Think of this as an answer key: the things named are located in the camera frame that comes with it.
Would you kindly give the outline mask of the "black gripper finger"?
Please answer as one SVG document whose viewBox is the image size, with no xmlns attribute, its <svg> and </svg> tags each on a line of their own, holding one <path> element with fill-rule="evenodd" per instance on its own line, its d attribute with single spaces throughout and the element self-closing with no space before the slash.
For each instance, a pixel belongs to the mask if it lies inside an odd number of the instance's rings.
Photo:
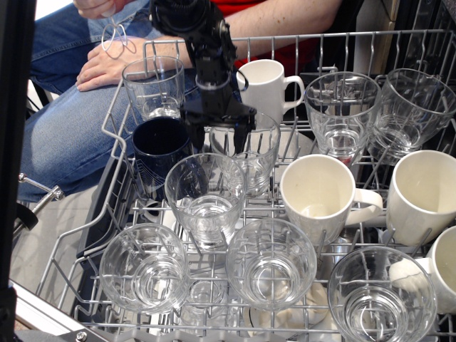
<svg viewBox="0 0 456 342">
<path fill-rule="evenodd" d="M 247 136 L 252 128 L 250 126 L 236 126 L 234 128 L 234 153 L 239 154 L 244 151 Z"/>
<path fill-rule="evenodd" d="M 187 134 L 192 142 L 193 148 L 197 152 L 202 152 L 204 147 L 205 131 L 204 126 L 190 122 L 185 123 Z"/>
</svg>

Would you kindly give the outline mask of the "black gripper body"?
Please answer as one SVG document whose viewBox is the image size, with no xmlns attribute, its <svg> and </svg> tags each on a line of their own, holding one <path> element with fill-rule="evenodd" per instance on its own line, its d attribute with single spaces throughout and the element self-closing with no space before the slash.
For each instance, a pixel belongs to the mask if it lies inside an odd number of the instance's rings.
<svg viewBox="0 0 456 342">
<path fill-rule="evenodd" d="M 227 127 L 251 131 L 255 129 L 256 110 L 243 104 L 237 97 L 238 89 L 230 70 L 217 70 L 210 77 L 211 68 L 195 66 L 190 70 L 194 88 L 180 108 L 181 125 L 188 131 L 207 126 Z"/>
</svg>

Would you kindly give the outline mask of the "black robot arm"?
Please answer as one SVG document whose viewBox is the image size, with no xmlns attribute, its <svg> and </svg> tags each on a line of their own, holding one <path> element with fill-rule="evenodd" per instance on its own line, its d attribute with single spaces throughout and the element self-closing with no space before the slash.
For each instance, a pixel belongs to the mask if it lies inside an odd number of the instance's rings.
<svg viewBox="0 0 456 342">
<path fill-rule="evenodd" d="M 233 79 L 237 47 L 223 13 L 211 1 L 151 1 L 150 21 L 161 33 L 185 41 L 196 68 L 199 97 L 180 108 L 193 146 L 202 148 L 206 127 L 231 128 L 234 151 L 242 152 L 248 134 L 255 129 L 257 110 L 240 100 L 242 90 Z"/>
</svg>

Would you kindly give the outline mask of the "person's bare forearm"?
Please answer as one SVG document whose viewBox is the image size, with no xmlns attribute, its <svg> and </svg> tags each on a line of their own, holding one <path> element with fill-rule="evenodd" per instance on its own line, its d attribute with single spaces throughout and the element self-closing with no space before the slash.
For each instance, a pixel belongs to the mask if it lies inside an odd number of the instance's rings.
<svg viewBox="0 0 456 342">
<path fill-rule="evenodd" d="M 286 50 L 294 40 L 272 36 L 295 36 L 327 31 L 341 7 L 341 1 L 216 1 L 226 15 L 237 57 L 266 56 Z"/>
</svg>

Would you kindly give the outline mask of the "person's resting hand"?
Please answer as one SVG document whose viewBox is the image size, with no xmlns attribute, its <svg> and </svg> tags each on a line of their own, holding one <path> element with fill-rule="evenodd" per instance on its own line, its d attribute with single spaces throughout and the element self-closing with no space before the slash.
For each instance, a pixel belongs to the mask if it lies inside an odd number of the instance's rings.
<svg viewBox="0 0 456 342">
<path fill-rule="evenodd" d="M 143 57 L 144 38 L 128 37 L 127 42 L 112 41 L 108 50 L 101 45 L 89 51 L 87 61 L 76 78 L 76 88 L 81 92 L 103 86 L 116 85 L 123 69 Z"/>
</svg>

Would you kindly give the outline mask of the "person's upper hand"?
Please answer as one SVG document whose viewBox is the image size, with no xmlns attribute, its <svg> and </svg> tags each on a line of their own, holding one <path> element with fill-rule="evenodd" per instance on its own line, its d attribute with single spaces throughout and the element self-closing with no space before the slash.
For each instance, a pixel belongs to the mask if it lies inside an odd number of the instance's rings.
<svg viewBox="0 0 456 342">
<path fill-rule="evenodd" d="M 74 0 L 78 13 L 86 19 L 101 19 L 112 16 L 124 7 L 124 1 Z"/>
</svg>

